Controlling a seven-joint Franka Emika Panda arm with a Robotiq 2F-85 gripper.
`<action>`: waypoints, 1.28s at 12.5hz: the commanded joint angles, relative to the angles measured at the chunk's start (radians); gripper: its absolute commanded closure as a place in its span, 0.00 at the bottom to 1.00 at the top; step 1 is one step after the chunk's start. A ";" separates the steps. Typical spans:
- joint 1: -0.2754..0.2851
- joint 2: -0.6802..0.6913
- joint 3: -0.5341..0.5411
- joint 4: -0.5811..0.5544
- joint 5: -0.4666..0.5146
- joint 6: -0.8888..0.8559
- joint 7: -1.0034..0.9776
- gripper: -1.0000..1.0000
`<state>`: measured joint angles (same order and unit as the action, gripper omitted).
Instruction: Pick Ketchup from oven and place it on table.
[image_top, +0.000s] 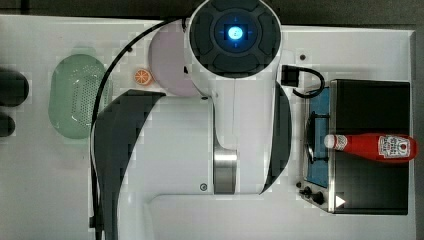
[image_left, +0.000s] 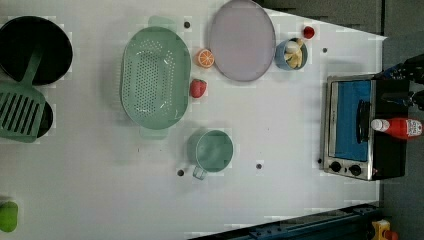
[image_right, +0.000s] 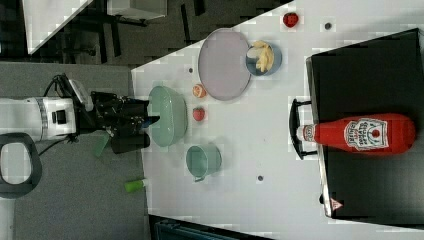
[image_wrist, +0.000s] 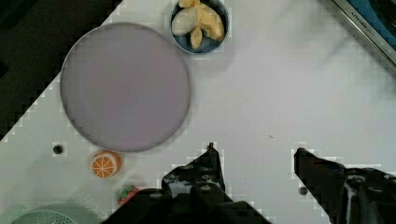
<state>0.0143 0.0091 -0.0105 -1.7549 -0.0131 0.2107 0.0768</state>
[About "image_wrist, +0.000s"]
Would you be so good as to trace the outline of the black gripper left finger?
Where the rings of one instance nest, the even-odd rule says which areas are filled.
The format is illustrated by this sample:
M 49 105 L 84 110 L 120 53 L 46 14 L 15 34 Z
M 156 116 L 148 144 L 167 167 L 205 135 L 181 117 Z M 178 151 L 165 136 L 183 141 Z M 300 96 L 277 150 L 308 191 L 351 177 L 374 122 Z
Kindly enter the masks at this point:
M 215 144 L 210 142 L 205 152 L 185 165 L 180 165 L 166 174 L 161 183 L 161 191 L 175 199 L 181 194 L 190 194 L 194 187 L 212 188 L 225 192 L 220 155 Z

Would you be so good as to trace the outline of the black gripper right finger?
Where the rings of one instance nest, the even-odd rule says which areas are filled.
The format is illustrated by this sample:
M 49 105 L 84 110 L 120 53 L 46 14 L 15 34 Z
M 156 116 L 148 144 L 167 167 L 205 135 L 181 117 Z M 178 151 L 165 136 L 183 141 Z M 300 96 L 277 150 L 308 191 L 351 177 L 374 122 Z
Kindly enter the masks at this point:
M 294 173 L 331 224 L 396 224 L 395 176 L 375 168 L 346 168 L 300 147 Z

